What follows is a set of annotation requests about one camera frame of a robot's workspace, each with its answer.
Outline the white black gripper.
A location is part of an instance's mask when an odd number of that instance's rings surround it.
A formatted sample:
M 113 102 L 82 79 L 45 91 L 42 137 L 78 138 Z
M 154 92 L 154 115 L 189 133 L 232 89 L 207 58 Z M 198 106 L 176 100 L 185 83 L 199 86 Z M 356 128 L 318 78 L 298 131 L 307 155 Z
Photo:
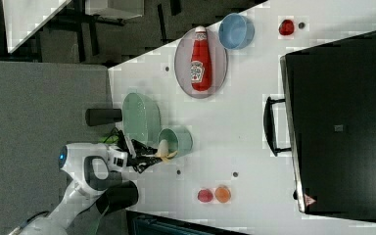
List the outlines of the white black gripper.
M 135 139 L 124 135 L 122 130 L 116 133 L 117 142 L 108 148 L 108 169 L 110 171 L 129 171 L 133 168 L 138 173 L 143 173 L 148 167 L 160 163 L 160 158 L 136 158 L 150 156 L 157 153 L 157 149 L 147 146 Z

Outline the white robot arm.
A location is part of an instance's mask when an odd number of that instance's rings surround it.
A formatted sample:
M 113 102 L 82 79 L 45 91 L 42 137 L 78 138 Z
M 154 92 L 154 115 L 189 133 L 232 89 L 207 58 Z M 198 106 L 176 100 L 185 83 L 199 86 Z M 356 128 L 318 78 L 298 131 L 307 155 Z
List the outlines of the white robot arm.
M 58 158 L 71 183 L 53 211 L 39 212 L 8 235 L 68 235 L 75 218 L 95 206 L 102 215 L 137 204 L 137 186 L 129 172 L 143 173 L 162 161 L 157 150 L 118 134 L 116 144 L 70 143 Z

